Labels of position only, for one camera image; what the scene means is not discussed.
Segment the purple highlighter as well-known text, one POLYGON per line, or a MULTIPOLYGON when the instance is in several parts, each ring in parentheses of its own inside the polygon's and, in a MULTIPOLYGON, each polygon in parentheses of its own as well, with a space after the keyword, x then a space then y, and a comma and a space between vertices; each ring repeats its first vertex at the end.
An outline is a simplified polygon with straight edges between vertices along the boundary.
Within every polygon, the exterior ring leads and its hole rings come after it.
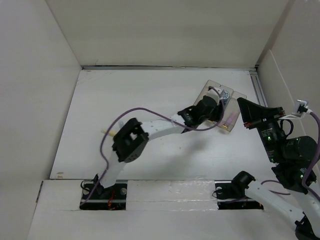
POLYGON ((230 114, 230 116, 228 117, 228 119, 225 121, 225 126, 228 128, 230 124, 232 124, 233 120, 235 119, 235 117, 237 116, 236 112, 233 112, 230 114))

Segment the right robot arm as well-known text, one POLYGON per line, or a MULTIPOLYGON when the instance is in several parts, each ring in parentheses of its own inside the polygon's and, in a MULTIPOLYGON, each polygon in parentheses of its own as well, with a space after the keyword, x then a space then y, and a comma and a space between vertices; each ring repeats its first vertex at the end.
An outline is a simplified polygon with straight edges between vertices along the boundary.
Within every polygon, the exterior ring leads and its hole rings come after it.
POLYGON ((295 232, 299 240, 320 238, 320 195, 313 189, 317 176, 314 166, 320 159, 320 142, 310 136, 288 138, 284 121, 291 122, 309 114, 320 119, 301 103, 296 115, 287 115, 282 107, 265 107, 242 97, 237 99, 243 125, 257 129, 277 181, 296 200, 295 207, 265 188, 246 171, 239 172, 231 181, 231 191, 237 197, 248 197, 264 208, 278 214, 295 232))

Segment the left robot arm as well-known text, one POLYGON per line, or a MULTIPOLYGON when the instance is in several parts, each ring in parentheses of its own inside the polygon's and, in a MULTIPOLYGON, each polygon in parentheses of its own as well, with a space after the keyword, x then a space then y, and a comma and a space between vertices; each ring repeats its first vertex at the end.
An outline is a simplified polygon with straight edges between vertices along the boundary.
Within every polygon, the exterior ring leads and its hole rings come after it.
POLYGON ((145 107, 135 107, 125 111, 111 123, 100 142, 99 151, 106 162, 106 167, 98 180, 94 181, 91 191, 100 198, 107 198, 124 166, 138 159, 148 142, 173 134, 211 130, 219 125, 224 117, 224 111, 225 104, 220 96, 212 98, 207 95, 196 105, 178 111, 171 117, 145 107), (148 122, 138 121, 135 117, 129 119, 113 137, 111 155, 106 157, 103 147, 109 132, 118 120, 134 111, 145 111, 160 119, 148 122))

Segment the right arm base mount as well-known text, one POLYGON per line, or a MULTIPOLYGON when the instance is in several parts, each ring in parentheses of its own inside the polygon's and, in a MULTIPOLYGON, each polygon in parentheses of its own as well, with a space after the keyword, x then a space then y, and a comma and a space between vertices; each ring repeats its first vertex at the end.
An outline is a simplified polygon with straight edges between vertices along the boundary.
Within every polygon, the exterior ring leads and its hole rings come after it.
POLYGON ((217 200, 218 210, 264 210, 264 206, 245 195, 255 178, 246 171, 240 171, 232 180, 215 182, 212 197, 217 200))

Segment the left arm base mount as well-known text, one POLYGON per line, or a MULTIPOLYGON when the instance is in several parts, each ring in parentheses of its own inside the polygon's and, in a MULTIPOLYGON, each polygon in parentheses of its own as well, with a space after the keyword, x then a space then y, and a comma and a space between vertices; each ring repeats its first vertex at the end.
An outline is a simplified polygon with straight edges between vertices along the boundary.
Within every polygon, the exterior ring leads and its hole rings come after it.
POLYGON ((81 182, 82 195, 79 204, 81 210, 122 211, 126 209, 127 181, 116 182, 115 185, 107 188, 99 184, 89 197, 94 186, 94 181, 83 180, 81 182))

